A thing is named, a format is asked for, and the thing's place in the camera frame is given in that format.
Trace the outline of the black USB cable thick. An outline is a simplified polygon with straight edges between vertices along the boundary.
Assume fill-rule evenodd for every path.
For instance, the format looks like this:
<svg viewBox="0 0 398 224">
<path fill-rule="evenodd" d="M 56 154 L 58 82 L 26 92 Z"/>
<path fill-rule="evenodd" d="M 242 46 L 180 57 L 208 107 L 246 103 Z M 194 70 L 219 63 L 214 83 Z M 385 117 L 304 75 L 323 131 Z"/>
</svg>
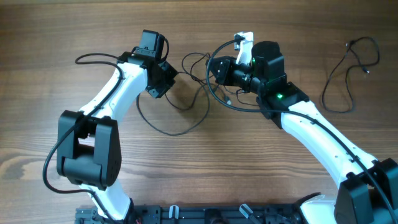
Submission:
<svg viewBox="0 0 398 224">
<path fill-rule="evenodd" d="M 196 127 L 198 127 L 200 124 L 202 124 L 202 122 L 204 122 L 204 120 L 207 118 L 207 116 L 208 116 L 208 114 L 209 114 L 209 112 L 210 112 L 210 105 L 211 105 L 211 103 L 210 103 L 210 96 L 209 96 L 208 91 L 205 90 L 205 87 L 204 87 L 204 86 L 205 86 L 205 85 L 200 85 L 200 87 L 202 87 L 201 90 L 204 90 L 204 91 L 205 91 L 205 94 L 206 94 L 206 98 L 207 98 L 207 102 L 208 102 L 207 110 L 206 110 L 205 114 L 203 115 L 203 117 L 201 118 L 201 120 L 199 120 L 196 124 L 194 124 L 193 126 L 191 126 L 190 128 L 188 128 L 188 129 L 186 129 L 186 130 L 184 130 L 184 131 L 182 131 L 182 132 L 179 132 L 179 133 L 168 133 L 168 132 L 166 132 L 166 131 L 163 131 L 163 130 L 161 130 L 161 129 L 155 127 L 152 123 L 150 123 L 150 122 L 146 119 L 146 117 L 144 116 L 144 114 L 143 114 L 143 112 L 142 112 L 142 110 L 141 110 L 141 107 L 140 107 L 140 96 L 141 96 L 141 95 L 138 95 L 138 97 L 137 97 L 137 99 L 136 99 L 136 108 L 137 108 L 137 111 L 138 111 L 139 115 L 141 116 L 141 118 L 142 118 L 151 128 L 153 128 L 155 131 L 157 131 L 157 132 L 159 132 L 159 133 L 161 133 L 161 134 L 164 134 L 164 135 L 167 135 L 167 136 L 181 136 L 181 135 L 187 134 L 187 133 L 189 133 L 190 131 L 192 131 L 193 129 L 195 129 Z"/>
</svg>

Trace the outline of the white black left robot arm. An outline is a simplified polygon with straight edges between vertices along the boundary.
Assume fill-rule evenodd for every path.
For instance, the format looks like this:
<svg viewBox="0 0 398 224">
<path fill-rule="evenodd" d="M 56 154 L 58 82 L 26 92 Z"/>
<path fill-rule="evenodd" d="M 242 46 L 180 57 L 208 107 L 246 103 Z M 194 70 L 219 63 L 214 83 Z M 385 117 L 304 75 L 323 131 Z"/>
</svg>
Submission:
<svg viewBox="0 0 398 224">
<path fill-rule="evenodd" d="M 140 44 L 112 63 L 114 74 L 102 90 L 79 111 L 66 110 L 58 120 L 58 141 L 50 152 L 57 157 L 57 172 L 91 196 L 97 223 L 140 222 L 118 180 L 118 125 L 143 91 L 160 98 L 175 83 L 177 71 L 166 61 L 168 53 L 162 34 L 144 30 Z"/>
</svg>

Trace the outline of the black USB cable thin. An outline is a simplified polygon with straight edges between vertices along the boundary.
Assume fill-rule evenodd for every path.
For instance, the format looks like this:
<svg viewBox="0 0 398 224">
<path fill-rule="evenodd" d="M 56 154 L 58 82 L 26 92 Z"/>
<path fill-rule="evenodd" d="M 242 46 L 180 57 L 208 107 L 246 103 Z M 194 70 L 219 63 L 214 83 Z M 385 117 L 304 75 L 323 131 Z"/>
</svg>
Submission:
<svg viewBox="0 0 398 224">
<path fill-rule="evenodd" d="M 185 69 L 185 67 L 184 67 L 184 60 L 185 60 L 188 56 L 191 56 L 191 55 L 201 55 L 201 58 L 192 64 L 192 66 L 190 67 L 190 71 L 188 72 L 188 71 Z M 183 71 L 182 71 L 182 72 L 178 72 L 178 73 L 187 74 L 187 75 L 189 75 L 189 76 L 191 77 L 191 79 L 192 79 L 193 81 L 198 82 L 200 85 L 205 85 L 205 84 L 206 84 L 206 83 L 205 83 L 205 79 L 199 79 L 198 77 L 196 77 L 196 76 L 194 76 L 194 75 L 192 74 L 193 67 L 194 67 L 198 62 L 202 61 L 204 58 L 210 58 L 210 53 L 207 52 L 207 53 L 204 54 L 204 53 L 199 53 L 199 52 L 192 52 L 192 53 L 187 54 L 187 55 L 184 56 L 184 58 L 182 59 L 182 68 L 183 68 Z M 228 105 L 232 105 L 233 102 L 232 102 L 231 98 L 226 94 L 226 92 L 228 92 L 230 95 L 234 95 L 234 96 L 236 97 L 237 101 L 238 101 L 239 103 L 241 103 L 242 105 L 256 106 L 255 104 L 246 103 L 246 102 L 243 102 L 243 101 L 241 101 L 241 100 L 239 99 L 239 95 L 244 94 L 244 92 L 243 92 L 242 89 L 238 89 L 238 90 L 236 90 L 235 92 L 232 92 L 232 91 L 230 91 L 229 89 L 227 89 L 225 86 L 223 86 L 223 88 L 224 88 L 224 90 L 221 91 L 221 92 L 222 92 L 222 95 L 223 95 L 223 99 L 224 99 L 224 102 L 227 103 Z M 196 102 L 196 99 L 197 99 L 197 96 L 198 96 L 198 94 L 199 94 L 199 92 L 200 92 L 201 89 L 202 89 L 202 87 L 199 87 L 199 89 L 198 89 L 197 92 L 195 93 L 195 96 L 193 97 L 193 101 L 191 102 L 190 106 L 188 106 L 187 108 L 178 107 L 178 106 L 176 106 L 175 104 L 173 104 L 173 103 L 169 100 L 169 98 L 168 98 L 167 95 L 165 95 L 165 97 L 166 97 L 166 100 L 167 100 L 174 108 L 176 108 L 176 109 L 178 109 L 178 110 L 181 110 L 181 111 L 188 111 L 188 110 L 190 110 L 190 109 L 192 109 L 192 108 L 194 107 L 195 102 Z"/>
</svg>

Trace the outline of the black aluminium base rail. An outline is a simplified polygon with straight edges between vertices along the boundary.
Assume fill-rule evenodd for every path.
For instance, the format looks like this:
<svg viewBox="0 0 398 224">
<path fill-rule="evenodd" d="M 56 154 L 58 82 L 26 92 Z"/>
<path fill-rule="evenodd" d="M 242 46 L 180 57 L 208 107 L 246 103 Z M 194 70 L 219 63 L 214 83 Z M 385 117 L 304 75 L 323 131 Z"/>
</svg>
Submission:
<svg viewBox="0 0 398 224">
<path fill-rule="evenodd" d="M 110 220 L 100 215 L 97 208 L 78 208 L 75 223 L 130 223 L 130 224 L 205 224 L 205 223 L 336 223 L 333 215 L 318 214 L 306 219 L 295 204 L 266 206 L 169 207 L 135 206 L 125 218 Z"/>
</svg>

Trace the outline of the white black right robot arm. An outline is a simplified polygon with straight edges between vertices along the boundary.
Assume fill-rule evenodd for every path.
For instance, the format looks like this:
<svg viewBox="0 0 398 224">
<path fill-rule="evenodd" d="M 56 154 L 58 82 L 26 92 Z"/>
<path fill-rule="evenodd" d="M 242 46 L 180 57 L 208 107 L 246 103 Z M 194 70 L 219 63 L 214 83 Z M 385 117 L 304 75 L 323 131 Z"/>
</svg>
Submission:
<svg viewBox="0 0 398 224">
<path fill-rule="evenodd" d="M 396 223 L 397 162 L 377 160 L 339 132 L 310 98 L 287 81 L 278 43 L 233 41 L 237 57 L 213 53 L 206 76 L 254 93 L 258 112 L 302 143 L 337 186 L 335 198 L 308 195 L 282 215 L 291 223 Z"/>
</svg>

